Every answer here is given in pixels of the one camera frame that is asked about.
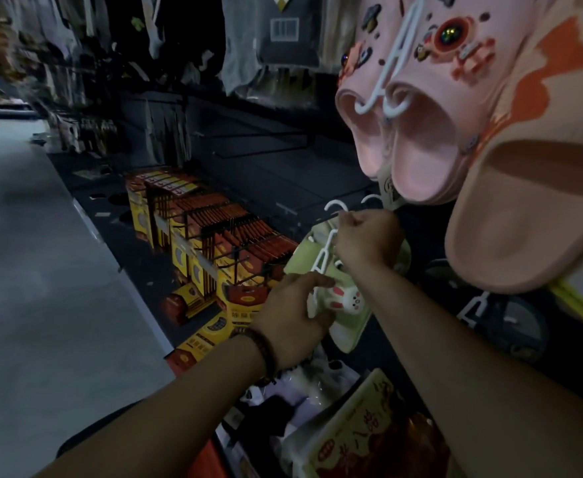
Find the bunny face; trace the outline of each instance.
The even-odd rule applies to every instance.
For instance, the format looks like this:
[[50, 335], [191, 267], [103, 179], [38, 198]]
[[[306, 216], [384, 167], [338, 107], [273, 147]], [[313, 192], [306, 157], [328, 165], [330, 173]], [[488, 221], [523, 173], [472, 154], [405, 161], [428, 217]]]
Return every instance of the bunny face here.
[[334, 287], [327, 290], [325, 305], [335, 312], [357, 315], [365, 308], [365, 300], [357, 287]]

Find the person's left hand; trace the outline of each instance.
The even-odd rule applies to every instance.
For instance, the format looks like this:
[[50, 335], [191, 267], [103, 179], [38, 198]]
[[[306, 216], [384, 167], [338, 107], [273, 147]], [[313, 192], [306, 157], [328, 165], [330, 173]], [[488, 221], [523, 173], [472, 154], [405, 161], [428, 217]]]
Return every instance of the person's left hand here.
[[334, 285], [334, 279], [317, 272], [291, 273], [271, 290], [251, 328], [267, 337], [279, 369], [299, 364], [327, 334], [335, 315], [324, 312], [310, 319], [307, 298], [315, 287]]

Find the tile floor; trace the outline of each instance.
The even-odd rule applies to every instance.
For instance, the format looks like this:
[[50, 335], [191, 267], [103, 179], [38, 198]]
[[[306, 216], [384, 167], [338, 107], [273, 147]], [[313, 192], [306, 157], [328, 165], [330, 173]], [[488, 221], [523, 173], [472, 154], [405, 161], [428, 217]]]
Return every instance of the tile floor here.
[[32, 475], [172, 379], [111, 255], [26, 143], [43, 130], [0, 121], [0, 478]]

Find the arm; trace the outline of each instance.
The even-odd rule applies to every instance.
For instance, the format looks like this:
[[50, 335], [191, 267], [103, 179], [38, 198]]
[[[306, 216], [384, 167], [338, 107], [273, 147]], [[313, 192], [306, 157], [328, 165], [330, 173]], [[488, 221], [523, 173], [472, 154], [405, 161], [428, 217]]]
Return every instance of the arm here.
[[340, 218], [338, 255], [464, 471], [583, 476], [583, 400], [484, 342], [393, 272], [388, 262], [401, 241], [388, 211]]
[[[309, 320], [306, 302], [314, 287], [333, 284], [317, 273], [287, 275], [271, 291], [252, 328], [267, 338], [280, 368], [298, 364], [325, 336], [333, 316]], [[36, 477], [182, 476], [232, 404], [264, 374], [264, 360], [251, 339], [225, 341]]]

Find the pink slipper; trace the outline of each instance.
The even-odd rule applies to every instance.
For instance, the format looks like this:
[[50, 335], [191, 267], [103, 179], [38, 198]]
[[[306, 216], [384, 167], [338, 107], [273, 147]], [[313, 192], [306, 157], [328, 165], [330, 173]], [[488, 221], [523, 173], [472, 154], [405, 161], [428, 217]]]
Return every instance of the pink slipper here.
[[456, 197], [467, 154], [546, 0], [415, 0], [414, 7], [409, 56], [392, 72], [383, 112], [397, 131], [395, 188], [432, 204]]
[[393, 129], [382, 111], [392, 66], [388, 55], [411, 0], [362, 0], [356, 44], [343, 56], [335, 104], [353, 133], [362, 171], [375, 178], [393, 145]]
[[557, 0], [478, 144], [446, 235], [454, 270], [514, 294], [583, 253], [583, 0]]

